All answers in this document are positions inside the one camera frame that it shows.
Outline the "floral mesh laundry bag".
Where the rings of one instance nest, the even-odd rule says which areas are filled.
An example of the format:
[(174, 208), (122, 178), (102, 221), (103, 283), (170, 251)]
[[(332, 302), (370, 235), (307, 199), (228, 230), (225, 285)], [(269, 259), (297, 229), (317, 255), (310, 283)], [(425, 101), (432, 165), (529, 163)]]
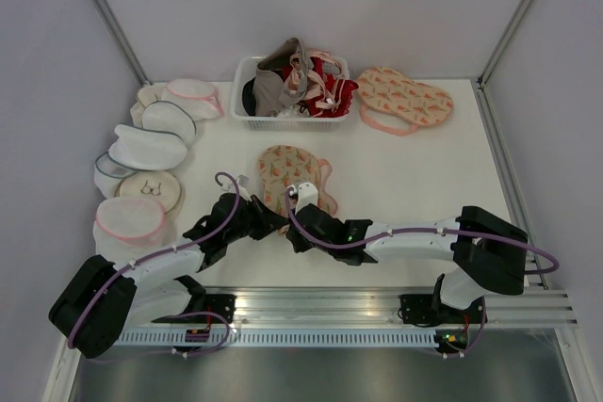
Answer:
[(326, 192), (327, 180), (333, 172), (328, 160), (316, 158), (303, 148), (275, 145), (260, 155), (258, 170), (263, 186), (263, 203), (276, 214), (287, 217), (286, 189), (301, 183), (312, 183), (317, 188), (321, 210), (331, 216), (337, 213), (337, 202)]

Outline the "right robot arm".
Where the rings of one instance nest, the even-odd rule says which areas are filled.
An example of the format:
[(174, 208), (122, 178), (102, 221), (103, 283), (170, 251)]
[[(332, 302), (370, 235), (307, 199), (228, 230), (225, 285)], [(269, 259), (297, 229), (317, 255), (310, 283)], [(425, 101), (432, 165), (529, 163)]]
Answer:
[(524, 291), (527, 234), (478, 206), (432, 223), (393, 226), (341, 221), (309, 204), (290, 219), (285, 236), (296, 252), (321, 249), (346, 265), (400, 259), (453, 263), (454, 270), (440, 275), (431, 293), (401, 296), (399, 316), (406, 325), (478, 323), (483, 297)]

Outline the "black bra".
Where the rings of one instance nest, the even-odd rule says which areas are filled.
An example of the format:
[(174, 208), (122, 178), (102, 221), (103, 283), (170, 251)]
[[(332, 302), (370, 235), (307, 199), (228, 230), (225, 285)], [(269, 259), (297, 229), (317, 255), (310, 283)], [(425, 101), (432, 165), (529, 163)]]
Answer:
[(244, 108), (246, 114), (250, 117), (255, 117), (256, 110), (257, 110), (257, 101), (256, 101), (255, 95), (253, 93), (254, 83), (255, 83), (254, 78), (252, 80), (248, 81), (244, 85), (244, 87), (242, 89), (242, 95), (241, 95), (243, 108)]

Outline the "pink trimmed white mesh bag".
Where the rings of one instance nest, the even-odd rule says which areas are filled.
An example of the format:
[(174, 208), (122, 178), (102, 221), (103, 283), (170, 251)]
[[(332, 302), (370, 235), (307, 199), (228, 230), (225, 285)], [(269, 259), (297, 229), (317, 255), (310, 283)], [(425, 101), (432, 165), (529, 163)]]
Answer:
[(168, 82), (161, 99), (181, 107), (194, 121), (207, 121), (223, 116), (219, 91), (211, 83), (189, 78)]

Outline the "grey trimmed white mesh bag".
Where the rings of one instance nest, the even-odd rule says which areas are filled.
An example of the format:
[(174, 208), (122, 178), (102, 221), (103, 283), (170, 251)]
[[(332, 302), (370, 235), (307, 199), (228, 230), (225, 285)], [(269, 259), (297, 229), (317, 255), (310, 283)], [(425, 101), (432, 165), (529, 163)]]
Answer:
[(148, 105), (141, 116), (143, 129), (172, 133), (190, 146), (197, 134), (193, 118), (179, 105), (168, 101), (157, 101)]

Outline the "large white mesh bag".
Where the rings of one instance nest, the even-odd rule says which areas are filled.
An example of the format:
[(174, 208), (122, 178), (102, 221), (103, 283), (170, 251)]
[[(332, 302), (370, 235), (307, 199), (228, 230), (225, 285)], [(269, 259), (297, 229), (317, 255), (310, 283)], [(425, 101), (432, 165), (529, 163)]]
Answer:
[(129, 169), (173, 169), (187, 157), (187, 146), (176, 134), (125, 124), (118, 124), (114, 132), (118, 139), (109, 147), (108, 156)]

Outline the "pink bra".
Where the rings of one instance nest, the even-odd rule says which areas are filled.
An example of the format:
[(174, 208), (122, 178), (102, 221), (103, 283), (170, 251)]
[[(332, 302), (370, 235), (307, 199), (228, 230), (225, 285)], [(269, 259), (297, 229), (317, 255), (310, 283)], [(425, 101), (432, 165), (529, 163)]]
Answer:
[(300, 91), (298, 105), (310, 118), (337, 118), (347, 114), (348, 79), (341, 61), (331, 53), (311, 49), (303, 66), (302, 53), (298, 52), (289, 59), (289, 71), (285, 75), (285, 93), (294, 95)]

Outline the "blue trimmed mesh bag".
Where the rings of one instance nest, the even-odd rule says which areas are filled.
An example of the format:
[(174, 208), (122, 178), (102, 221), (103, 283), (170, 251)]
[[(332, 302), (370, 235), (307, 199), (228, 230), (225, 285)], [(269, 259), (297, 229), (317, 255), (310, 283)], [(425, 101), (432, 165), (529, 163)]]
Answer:
[(101, 194), (106, 198), (116, 196), (119, 185), (137, 172), (115, 163), (110, 159), (108, 152), (98, 156), (94, 162), (93, 180)]

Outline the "cream round laundry bag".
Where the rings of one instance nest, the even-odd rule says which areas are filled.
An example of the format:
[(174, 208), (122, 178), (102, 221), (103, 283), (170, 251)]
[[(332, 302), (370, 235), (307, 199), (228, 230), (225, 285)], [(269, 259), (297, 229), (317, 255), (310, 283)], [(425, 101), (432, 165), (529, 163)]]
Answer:
[(164, 84), (145, 85), (138, 91), (136, 101), (130, 108), (131, 119), (135, 126), (142, 125), (142, 114), (145, 108), (162, 99), (164, 87)]

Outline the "white plastic basket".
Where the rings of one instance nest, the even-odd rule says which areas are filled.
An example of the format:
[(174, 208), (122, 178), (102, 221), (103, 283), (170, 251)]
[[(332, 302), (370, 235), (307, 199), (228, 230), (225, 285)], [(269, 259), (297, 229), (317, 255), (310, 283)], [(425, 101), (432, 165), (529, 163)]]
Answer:
[(230, 116), (253, 131), (328, 132), (338, 128), (350, 114), (336, 118), (255, 117), (243, 107), (244, 85), (255, 77), (257, 63), (263, 56), (243, 57), (236, 68), (230, 92)]

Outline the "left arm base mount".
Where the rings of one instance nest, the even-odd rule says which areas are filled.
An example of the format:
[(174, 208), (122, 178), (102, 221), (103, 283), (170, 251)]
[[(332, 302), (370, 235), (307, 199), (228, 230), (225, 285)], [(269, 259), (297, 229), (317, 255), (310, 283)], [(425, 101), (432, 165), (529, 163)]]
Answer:
[(196, 313), (188, 317), (166, 316), (153, 321), (154, 324), (207, 324), (220, 322), (215, 317), (199, 312), (209, 312), (223, 317), (227, 323), (231, 323), (236, 310), (236, 296), (233, 294), (206, 294), (204, 298), (194, 297), (184, 313)]

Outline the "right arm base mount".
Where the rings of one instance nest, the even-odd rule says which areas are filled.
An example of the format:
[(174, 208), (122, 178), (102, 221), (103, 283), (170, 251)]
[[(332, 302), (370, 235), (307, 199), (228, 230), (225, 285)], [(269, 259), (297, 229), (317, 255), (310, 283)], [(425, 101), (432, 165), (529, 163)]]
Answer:
[(484, 314), (482, 299), (476, 299), (467, 309), (460, 310), (435, 301), (433, 295), (399, 296), (398, 317), (404, 325), (420, 328), (435, 328), (441, 325), (479, 325)]

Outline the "aluminium frame post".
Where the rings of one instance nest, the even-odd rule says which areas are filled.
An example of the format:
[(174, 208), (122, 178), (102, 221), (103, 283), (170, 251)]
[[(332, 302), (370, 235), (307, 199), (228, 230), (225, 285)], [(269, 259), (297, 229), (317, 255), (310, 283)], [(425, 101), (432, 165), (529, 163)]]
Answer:
[(107, 0), (91, 0), (96, 11), (99, 13), (102, 22), (106, 26), (109, 35), (114, 40), (120, 54), (124, 58), (129, 69), (135, 75), (141, 86), (148, 85), (150, 79), (144, 70), (139, 58), (130, 42), (124, 33), (120, 22), (114, 13), (112, 7)]
[(480, 90), (485, 89), (487, 83), (494, 75), (501, 59), (513, 42), (514, 36), (525, 21), (535, 1), (536, 0), (519, 0), (519, 3), (515, 7), (509, 22), (507, 22), (492, 54), (488, 57), (481, 74), (476, 79), (477, 87)]

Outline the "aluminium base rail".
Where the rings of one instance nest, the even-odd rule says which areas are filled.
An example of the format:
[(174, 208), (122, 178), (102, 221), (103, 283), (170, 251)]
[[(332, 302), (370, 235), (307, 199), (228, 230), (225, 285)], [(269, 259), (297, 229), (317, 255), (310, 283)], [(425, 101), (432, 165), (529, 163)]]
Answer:
[[(391, 137), (350, 118), (331, 132), (252, 131), (226, 118), (207, 135), (179, 172), (186, 199), (174, 225), (189, 228), (219, 196), (218, 170), (254, 176), (255, 157), (276, 141), (292, 143), (328, 159), (334, 174), (329, 192), (343, 218), (392, 223), (436, 221), (478, 205), (513, 220), (507, 189), (497, 172), (492, 127), (470, 79), (445, 79), (455, 101), (451, 121), (403, 138)], [(395, 323), (398, 297), (429, 292), (450, 264), (396, 259), (348, 266), (318, 250), (295, 253), (281, 237), (243, 239), (198, 275), (212, 292), (236, 296), (240, 324), (278, 328), (366, 328)]]

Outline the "left aluminium frame post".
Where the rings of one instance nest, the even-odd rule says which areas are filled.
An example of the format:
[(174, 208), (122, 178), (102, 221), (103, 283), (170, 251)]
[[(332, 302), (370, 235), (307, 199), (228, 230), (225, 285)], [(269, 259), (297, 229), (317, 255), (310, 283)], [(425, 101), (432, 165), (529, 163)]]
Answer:
[(102, 22), (106, 26), (109, 35), (114, 40), (120, 54), (124, 58), (129, 69), (135, 75), (141, 86), (148, 85), (150, 79), (144, 70), (139, 58), (130, 42), (124, 33), (120, 22), (114, 13), (112, 7), (107, 0), (91, 0), (96, 11), (99, 13)]

